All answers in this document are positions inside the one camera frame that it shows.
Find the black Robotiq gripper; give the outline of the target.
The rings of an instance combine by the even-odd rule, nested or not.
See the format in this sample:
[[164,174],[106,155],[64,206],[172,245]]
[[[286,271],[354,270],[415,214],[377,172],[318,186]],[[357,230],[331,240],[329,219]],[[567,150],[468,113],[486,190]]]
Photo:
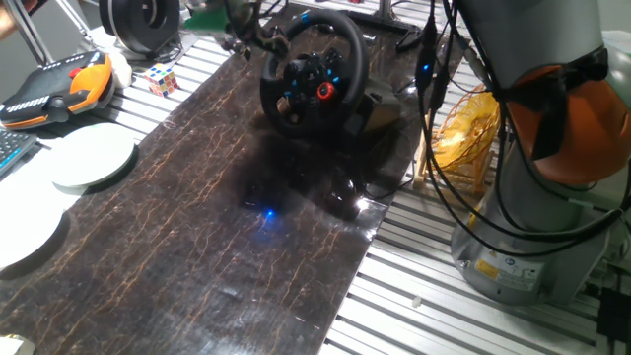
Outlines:
[[227,17],[232,31],[247,45],[253,45],[276,57],[286,57],[289,53],[289,40],[281,30],[266,30],[261,26],[261,4],[261,1],[227,0]]

